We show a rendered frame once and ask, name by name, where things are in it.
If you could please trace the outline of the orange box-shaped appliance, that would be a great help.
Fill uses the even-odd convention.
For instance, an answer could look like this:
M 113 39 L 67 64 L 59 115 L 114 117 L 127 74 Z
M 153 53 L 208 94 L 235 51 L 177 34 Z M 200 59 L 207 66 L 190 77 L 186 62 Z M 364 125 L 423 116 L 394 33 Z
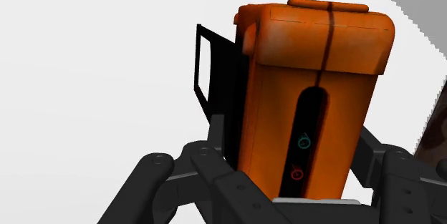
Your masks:
M 228 164 L 270 199 L 342 196 L 392 19 L 364 4 L 247 4 L 236 37 L 210 38 L 214 73 L 199 100 L 223 115 Z

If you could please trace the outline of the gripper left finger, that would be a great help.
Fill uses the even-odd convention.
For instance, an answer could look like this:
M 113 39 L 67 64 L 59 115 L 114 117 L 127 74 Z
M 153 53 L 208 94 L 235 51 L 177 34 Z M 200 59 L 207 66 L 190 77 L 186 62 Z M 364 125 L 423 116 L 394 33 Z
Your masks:
M 181 205 L 195 203 L 207 224 L 291 224 L 242 171 L 225 161 L 224 116 L 212 115 L 208 138 L 173 159 L 140 159 L 97 224 L 169 224 Z

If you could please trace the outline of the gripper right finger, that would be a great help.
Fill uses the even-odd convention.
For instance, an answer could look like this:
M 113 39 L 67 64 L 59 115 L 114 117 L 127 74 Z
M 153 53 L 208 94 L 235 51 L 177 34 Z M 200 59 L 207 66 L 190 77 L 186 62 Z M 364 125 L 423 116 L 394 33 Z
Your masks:
M 363 127 L 350 169 L 373 189 L 379 224 L 447 224 L 447 158 L 431 167 Z

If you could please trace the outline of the dark brown patterned object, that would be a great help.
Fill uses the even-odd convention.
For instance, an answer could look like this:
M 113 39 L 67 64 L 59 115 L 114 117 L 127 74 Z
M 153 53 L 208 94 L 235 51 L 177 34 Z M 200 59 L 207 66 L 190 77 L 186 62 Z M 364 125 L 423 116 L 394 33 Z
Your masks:
M 418 143 L 415 157 L 434 167 L 447 158 L 447 82 Z

